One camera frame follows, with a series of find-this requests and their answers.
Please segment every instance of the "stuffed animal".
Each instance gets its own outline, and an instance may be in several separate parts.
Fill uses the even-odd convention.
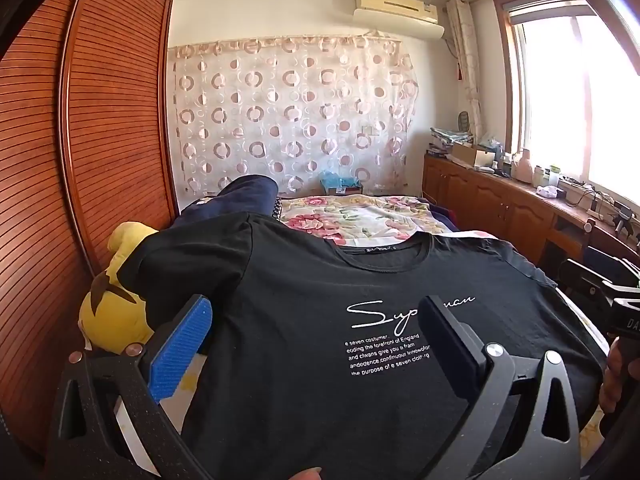
[[[80,306],[78,326],[93,345],[120,354],[130,343],[146,343],[152,336],[145,302],[122,288],[116,273],[133,249],[155,232],[138,222],[124,222],[111,234],[107,247],[115,254],[107,270],[94,278]]]

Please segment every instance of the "black t-shirt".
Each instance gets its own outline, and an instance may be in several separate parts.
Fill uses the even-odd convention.
[[[323,480],[413,479],[466,408],[418,327],[428,294],[512,355],[558,351],[581,424],[595,408],[602,351],[555,284],[500,240],[418,232],[345,248],[229,214],[147,237],[118,278],[146,299],[152,328],[191,294],[211,300],[182,437],[214,478],[321,466]]]

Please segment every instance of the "sheer curtain with circles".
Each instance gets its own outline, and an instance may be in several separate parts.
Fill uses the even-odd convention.
[[[199,197],[244,174],[283,196],[321,191],[319,174],[365,192],[402,191],[418,85],[399,41],[271,38],[175,47],[168,121],[180,146],[176,186]]]

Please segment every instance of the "human hand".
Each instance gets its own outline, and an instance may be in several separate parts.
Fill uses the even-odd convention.
[[[298,474],[293,475],[289,480],[322,480],[320,478],[321,468],[312,467],[310,469],[305,469]]]
[[[620,338],[617,338],[611,349],[609,350],[609,356],[607,357],[607,369],[604,371],[604,380],[600,387],[600,407],[605,413],[613,413],[616,410],[616,405],[622,396],[622,386],[624,381],[620,378],[620,371],[622,368],[622,354],[618,347]],[[640,359],[631,361],[628,366],[629,375],[640,380]]]

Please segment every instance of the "yellowed air conditioner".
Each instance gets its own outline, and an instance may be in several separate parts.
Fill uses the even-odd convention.
[[[356,0],[353,21],[380,32],[430,40],[441,38],[438,9],[420,0]]]

